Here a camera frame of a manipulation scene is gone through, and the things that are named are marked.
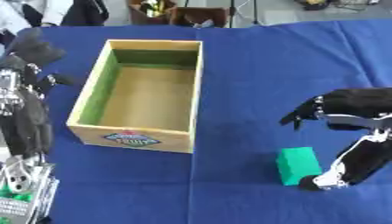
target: open wooden box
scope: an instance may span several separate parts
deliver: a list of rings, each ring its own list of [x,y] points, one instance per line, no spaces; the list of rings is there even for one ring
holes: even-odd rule
[[[84,144],[193,152],[199,41],[110,39],[67,126]]]

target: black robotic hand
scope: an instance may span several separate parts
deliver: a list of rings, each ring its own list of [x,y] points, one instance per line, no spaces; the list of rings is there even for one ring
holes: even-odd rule
[[[57,73],[39,80],[41,68],[64,55],[39,40],[39,34],[39,29],[22,34],[0,58],[0,128],[12,155],[0,171],[0,222],[4,223],[47,223],[59,184],[53,176],[54,164],[45,160],[53,130],[44,99],[57,84],[72,81]]]
[[[381,119],[389,113],[392,113],[392,87],[338,89],[309,99],[282,118],[280,123],[285,125],[294,122],[294,129],[298,130],[302,120],[326,118],[332,130],[359,130],[369,127],[366,123],[366,126],[362,126],[362,123],[338,121],[339,118],[335,118],[337,115],[345,115]]]
[[[392,158],[392,88],[339,89],[316,96],[285,116],[280,123],[324,119],[332,130],[369,130],[369,134],[346,147],[319,176],[300,181],[306,190],[359,184]]]

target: green block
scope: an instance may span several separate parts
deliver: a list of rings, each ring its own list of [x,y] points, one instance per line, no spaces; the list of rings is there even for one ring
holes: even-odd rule
[[[322,173],[312,147],[282,149],[276,162],[285,186],[296,186],[304,176]]]

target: printed logo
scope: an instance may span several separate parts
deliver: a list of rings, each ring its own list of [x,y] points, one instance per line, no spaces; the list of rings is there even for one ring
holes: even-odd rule
[[[155,140],[151,137],[144,136],[144,135],[138,135],[134,131],[124,131],[123,133],[119,134],[111,134],[108,136],[105,136],[104,138],[117,142],[119,144],[126,144],[130,147],[144,147],[146,145],[150,144],[159,144],[160,142],[158,140]]]

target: blue table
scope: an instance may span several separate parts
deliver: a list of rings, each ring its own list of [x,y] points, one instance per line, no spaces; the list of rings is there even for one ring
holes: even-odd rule
[[[317,22],[248,29],[127,26],[45,29],[67,56],[45,71],[88,77],[106,39],[204,41],[193,156],[87,146],[65,121],[81,87],[48,98],[55,128],[51,160],[61,179],[56,224],[338,224],[392,221],[392,169],[356,187],[301,192],[283,186],[282,148],[312,146],[324,169],[360,132],[278,120],[299,103],[336,88],[392,85],[392,20]]]

